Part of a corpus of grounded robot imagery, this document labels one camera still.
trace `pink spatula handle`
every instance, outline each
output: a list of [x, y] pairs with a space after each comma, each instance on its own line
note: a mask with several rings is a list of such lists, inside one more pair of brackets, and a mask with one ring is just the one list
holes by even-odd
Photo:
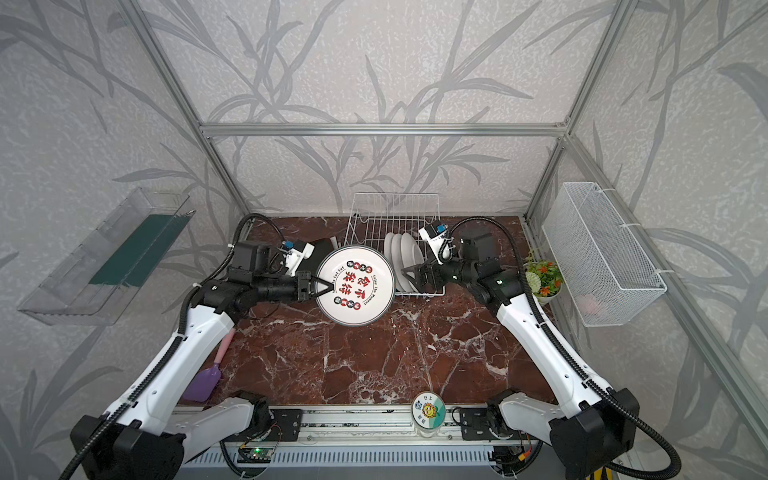
[[214, 360], [215, 364], [220, 364], [221, 360], [224, 358], [224, 353], [227, 353], [227, 349], [230, 348], [230, 342], [232, 342], [232, 337], [235, 336], [235, 329], [232, 328], [230, 332], [221, 339], [221, 344], [219, 344], [219, 351], [216, 352], [216, 359]]

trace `black cable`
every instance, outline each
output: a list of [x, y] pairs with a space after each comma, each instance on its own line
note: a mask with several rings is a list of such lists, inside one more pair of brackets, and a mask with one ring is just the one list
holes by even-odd
[[523, 462], [523, 466], [515, 470], [515, 474], [522, 473], [527, 469], [528, 467], [533, 464], [533, 461], [538, 457], [538, 454], [541, 453], [541, 448], [544, 446], [544, 442], [542, 440], [539, 440], [536, 446], [531, 450], [531, 454], [528, 456], [528, 458], [525, 459], [525, 462]]
[[224, 463], [227, 464], [227, 467], [230, 468], [232, 473], [237, 475], [239, 478], [244, 478], [245, 480], [250, 480], [251, 478], [256, 478], [257, 476], [261, 475], [266, 468], [259, 468], [260, 472], [251, 476], [251, 475], [245, 475], [245, 470], [235, 465], [235, 462], [232, 461], [230, 458], [230, 453], [227, 451], [227, 445], [224, 443], [224, 440], [219, 441], [219, 447], [221, 447], [221, 455], [224, 457]]
[[[263, 220], [264, 222], [268, 223], [270, 226], [272, 226], [273, 229], [277, 232], [278, 235], [280, 235], [280, 240], [285, 241], [285, 237], [283, 236], [283, 232], [280, 231], [280, 228], [269, 218], [262, 214], [247, 214], [245, 217], [240, 219], [240, 222], [237, 223], [237, 227], [235, 228], [235, 233], [233, 235], [232, 244], [234, 245], [238, 241], [240, 241], [240, 235], [243, 233], [243, 228], [246, 226], [246, 224], [250, 221], [253, 221], [255, 219]], [[224, 258], [223, 262], [221, 262], [221, 265], [216, 268], [216, 270], [209, 276], [205, 278], [202, 282], [200, 282], [200, 285], [204, 285], [206, 282], [209, 282], [213, 278], [219, 275], [219, 273], [223, 272], [225, 268], [227, 268], [227, 265], [230, 264], [230, 261], [232, 261], [232, 257], [234, 255], [234, 246], [230, 248], [230, 251], [227, 253], [227, 256]], [[101, 439], [102, 436], [104, 436], [104, 433], [114, 425], [117, 420], [125, 413], [128, 408], [136, 402], [136, 399], [141, 395], [141, 393], [149, 386], [150, 383], [152, 383], [152, 380], [157, 376], [158, 373], [165, 367], [165, 365], [168, 363], [170, 358], [175, 354], [176, 350], [179, 348], [179, 345], [181, 345], [181, 342], [184, 341], [183, 336], [187, 334], [187, 311], [189, 310], [190, 302], [192, 301], [192, 296], [197, 293], [197, 291], [200, 289], [199, 286], [193, 286], [192, 289], [187, 293], [187, 295], [184, 297], [184, 301], [181, 303], [181, 311], [179, 312], [179, 326], [177, 329], [177, 332], [180, 336], [177, 336], [174, 338], [174, 340], [171, 342], [170, 346], [168, 347], [168, 350], [165, 351], [163, 356], [160, 358], [160, 361], [157, 362], [157, 365], [154, 366], [154, 368], [147, 374], [146, 377], [144, 377], [143, 380], [138, 384], [138, 386], [134, 389], [133, 392], [128, 396], [127, 400], [128, 402], [121, 404], [117, 410], [115, 410], [109, 417], [101, 424], [99, 427], [91, 434], [90, 437], [88, 437], [88, 440], [85, 441], [82, 447], [80, 447], [80, 450], [78, 450], [74, 456], [72, 457], [72, 460], [69, 461], [66, 467], [64, 467], [64, 470], [61, 471], [61, 475], [59, 475], [59, 480], [69, 480], [72, 475], [74, 475], [74, 472], [78, 469], [78, 466], [83, 462], [85, 457], [88, 455], [88, 453], [91, 451], [93, 446]]]
[[[252, 222], [255, 219], [259, 219], [259, 220], [262, 220], [265, 223], [268, 223], [277, 232], [277, 234], [280, 236], [280, 242], [285, 242], [286, 241], [286, 238], [283, 235], [282, 230], [280, 230], [280, 227], [278, 227], [272, 221], [271, 218], [267, 217], [266, 215], [262, 215], [262, 214], [247, 214], [245, 217], [241, 218], [239, 222], [237, 222], [237, 227], [235, 227], [235, 233], [232, 236], [232, 246], [230, 247], [230, 251], [227, 252], [227, 257], [224, 258], [224, 261], [221, 263], [221, 265], [219, 265], [219, 267], [216, 268], [215, 271], [211, 275], [209, 275], [208, 277], [206, 277], [205, 280], [200, 282], [200, 285], [205, 285], [205, 283], [209, 282], [210, 280], [213, 280], [214, 278], [216, 278], [219, 275], [219, 273], [223, 272], [224, 269], [227, 268], [227, 265], [229, 265], [230, 262], [232, 261], [232, 257], [234, 257], [234, 254], [235, 254], [235, 247], [234, 246], [237, 244], [237, 242], [240, 241], [240, 235], [243, 234], [243, 228], [245, 228], [245, 226], [246, 226], [246, 224], [248, 222]], [[280, 255], [280, 252], [275, 253], [275, 255], [272, 257], [272, 260], [270, 260], [270, 266], [272, 266], [272, 263], [274, 263], [274, 261], [275, 261], [275, 259], [277, 258], [278, 255]]]
[[[523, 259], [520, 256], [520, 252], [518, 251], [518, 246], [515, 243], [515, 239], [512, 237], [511, 233], [509, 233], [509, 230], [507, 230], [506, 227], [504, 227], [504, 225], [500, 224], [498, 221], [492, 218], [467, 217], [463, 220], [460, 220], [456, 225], [454, 225], [451, 228], [448, 237], [449, 238], [453, 237], [453, 232], [454, 230], [456, 230], [456, 228], [473, 220], [487, 222], [498, 227], [507, 237], [507, 240], [509, 240], [509, 243], [511, 243], [512, 251], [515, 253], [515, 260], [518, 263], [518, 279], [520, 281], [520, 284], [523, 287], [523, 292], [525, 292], [525, 297], [528, 299], [528, 305], [531, 307], [531, 311], [533, 312], [534, 317], [538, 321], [538, 325], [541, 327], [542, 330], [544, 330], [544, 333], [549, 339], [549, 341], [552, 343], [555, 349], [560, 353], [560, 355], [565, 359], [565, 361], [568, 362], [568, 365], [576, 372], [577, 375], [579, 375], [579, 377], [582, 380], [584, 380], [584, 382], [587, 384], [587, 386], [590, 389], [592, 389], [595, 393], [597, 393], [601, 399], [605, 400], [607, 404], [613, 407], [623, 417], [625, 417], [627, 420], [629, 420], [635, 426], [637, 426], [637, 428], [640, 429], [643, 433], [648, 435], [654, 442], [656, 442], [667, 453], [667, 455], [670, 458], [670, 464], [666, 468], [662, 470], [656, 470], [656, 471], [635, 470], [634, 468], [627, 468], [627, 467], [624, 467], [623, 465], [619, 465], [613, 462], [608, 463], [607, 467], [623, 475], [629, 475], [630, 477], [635, 477], [635, 478], [642, 478], [643, 480], [668, 480], [669, 478], [673, 478], [677, 476], [677, 474], [680, 473], [680, 470], [683, 468], [683, 463], [680, 460], [680, 456], [677, 454], [677, 451], [675, 450], [675, 448], [663, 436], [661, 436], [659, 432], [651, 428], [646, 422], [643, 422], [642, 420], [640, 420], [638, 417], [636, 417], [635, 414], [626, 410], [619, 402], [616, 401], [616, 399], [614, 399], [613, 396], [611, 396], [610, 394], [608, 394], [608, 392], [603, 390], [597, 383], [594, 382], [594, 380], [590, 379], [589, 375], [587, 375], [587, 373], [581, 368], [581, 366], [578, 363], [576, 363], [573, 357], [571, 357], [568, 351], [560, 343], [560, 340], [558, 340], [558, 338], [554, 335], [552, 330], [549, 328], [549, 325], [545, 322], [544, 318], [541, 316], [541, 313], [538, 311], [538, 305], [533, 298], [533, 292], [531, 291], [531, 286], [528, 285], [528, 280], [525, 278], [525, 273], [523, 272], [523, 269], [522, 269]], [[440, 246], [439, 256], [442, 255], [442, 251], [445, 249], [446, 243], [447, 241]]]
[[277, 305], [275, 305], [275, 308], [273, 308], [265, 316], [251, 316], [250, 315], [250, 310], [248, 310], [248, 316], [246, 318], [247, 319], [251, 319], [251, 320], [266, 320], [266, 319], [270, 318], [272, 315], [274, 315], [274, 313], [280, 308], [281, 305], [283, 305], [282, 302], [278, 303]]

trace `gray leaf pattern wallpaper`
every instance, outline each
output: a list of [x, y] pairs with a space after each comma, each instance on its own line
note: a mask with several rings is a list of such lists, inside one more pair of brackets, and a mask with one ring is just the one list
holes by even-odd
[[[57, 478], [68, 433], [130, 385], [239, 218], [118, 7], [0, 3], [0, 465]], [[135, 187], [197, 212], [114, 326], [46, 326], [16, 309]]]
[[[641, 2], [576, 134], [673, 264], [727, 345], [768, 393], [768, 3]], [[565, 156], [531, 219], [541, 222]], [[638, 395], [684, 478], [768, 478], [768, 460], [689, 345], [664, 298], [627, 325], [585, 329], [561, 300], [584, 357]], [[666, 461], [636, 443], [644, 467]]]
[[[614, 7], [141, 4], [205, 121], [360, 124], [562, 121]], [[123, 27], [117, 19], [110, 26]], [[527, 197], [519, 191], [533, 189], [554, 146], [544, 137], [216, 142], [251, 206], [284, 214], [343, 214], [357, 191], [447, 188], [457, 194], [444, 199], [446, 213], [521, 214]]]
[[767, 27], [768, 2], [636, 12], [577, 133], [768, 396]]

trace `dish rack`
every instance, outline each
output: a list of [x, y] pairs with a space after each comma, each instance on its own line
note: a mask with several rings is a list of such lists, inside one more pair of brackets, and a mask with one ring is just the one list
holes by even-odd
[[599, 185], [563, 183], [542, 230], [585, 326], [629, 322], [667, 291]]
[[[410, 233], [424, 258], [428, 258], [429, 245], [422, 240], [419, 229], [435, 220], [440, 220], [439, 194], [355, 193], [344, 246], [365, 245], [383, 254], [387, 233]], [[435, 293], [395, 295], [431, 298], [445, 295], [445, 287]]]

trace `red marble surface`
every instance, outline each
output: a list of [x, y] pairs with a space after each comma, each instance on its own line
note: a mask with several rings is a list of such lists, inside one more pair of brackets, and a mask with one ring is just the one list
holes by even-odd
[[[525, 256], [528, 244], [519, 219], [498, 219]], [[347, 225], [343, 217], [275, 221], [289, 240], [336, 235], [339, 243]], [[506, 240], [496, 237], [505, 252], [502, 263], [514, 266]], [[277, 240], [258, 223], [250, 238]], [[368, 326], [334, 323], [309, 302], [259, 305], [237, 328], [208, 404], [240, 389], [266, 395], [273, 405], [409, 403], [425, 390], [447, 403], [485, 403], [507, 388], [554, 400], [520, 343], [457, 285], [429, 300], [396, 296], [389, 312]], [[203, 368], [211, 366], [214, 355]]]

